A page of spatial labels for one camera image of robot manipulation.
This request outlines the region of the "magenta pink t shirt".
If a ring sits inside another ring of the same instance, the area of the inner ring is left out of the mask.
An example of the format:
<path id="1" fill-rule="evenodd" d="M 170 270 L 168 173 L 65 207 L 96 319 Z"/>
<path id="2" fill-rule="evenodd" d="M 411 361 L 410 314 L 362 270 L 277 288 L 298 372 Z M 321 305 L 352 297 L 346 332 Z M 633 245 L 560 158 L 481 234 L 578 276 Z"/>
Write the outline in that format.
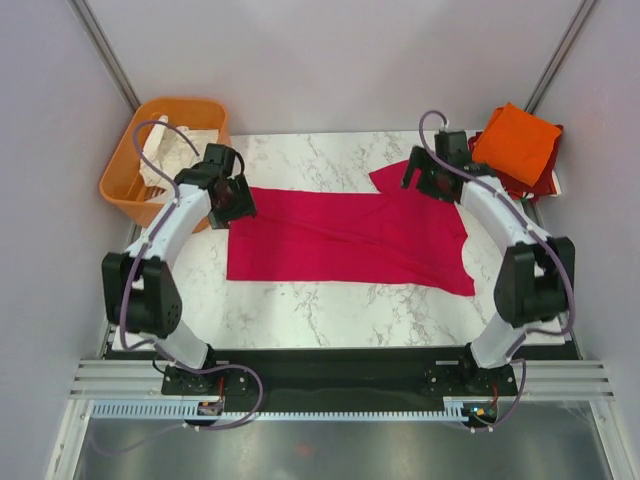
<path id="1" fill-rule="evenodd" d="M 415 284 L 474 295 L 457 208 L 402 188 L 407 165 L 370 172 L 372 193 L 253 188 L 257 215 L 230 228 L 228 279 Z"/>

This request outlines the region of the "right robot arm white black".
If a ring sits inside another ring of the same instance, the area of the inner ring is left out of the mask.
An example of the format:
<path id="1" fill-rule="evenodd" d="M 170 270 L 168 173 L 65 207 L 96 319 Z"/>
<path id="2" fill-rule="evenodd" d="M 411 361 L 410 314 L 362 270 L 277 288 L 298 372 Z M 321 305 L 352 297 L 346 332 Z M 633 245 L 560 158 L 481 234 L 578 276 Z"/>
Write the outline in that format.
<path id="1" fill-rule="evenodd" d="M 494 286 L 496 312 L 468 343 L 449 378 L 473 394 L 501 376 L 530 335 L 563 337 L 575 317 L 575 246 L 536 225 L 507 194 L 496 173 L 473 162 L 463 131 L 440 130 L 435 146 L 414 146 L 402 187 L 466 209 L 502 254 Z"/>

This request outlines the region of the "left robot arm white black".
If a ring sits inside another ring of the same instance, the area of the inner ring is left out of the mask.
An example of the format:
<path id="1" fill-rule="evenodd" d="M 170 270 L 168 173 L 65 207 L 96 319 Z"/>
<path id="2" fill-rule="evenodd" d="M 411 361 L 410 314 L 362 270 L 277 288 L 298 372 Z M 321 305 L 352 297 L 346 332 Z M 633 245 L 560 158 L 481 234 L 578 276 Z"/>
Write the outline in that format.
<path id="1" fill-rule="evenodd" d="M 164 394 L 205 395 L 221 375 L 211 345 L 182 318 L 183 302 L 172 268 L 201 220 L 214 230 L 253 217 L 257 208 L 245 176 L 245 162 L 235 149 L 207 145 L 204 157 L 174 179 L 175 197 L 148 229 L 122 253 L 107 254 L 101 264 L 108 321 L 117 326 L 124 349 L 127 337 L 139 336 L 168 360 Z"/>

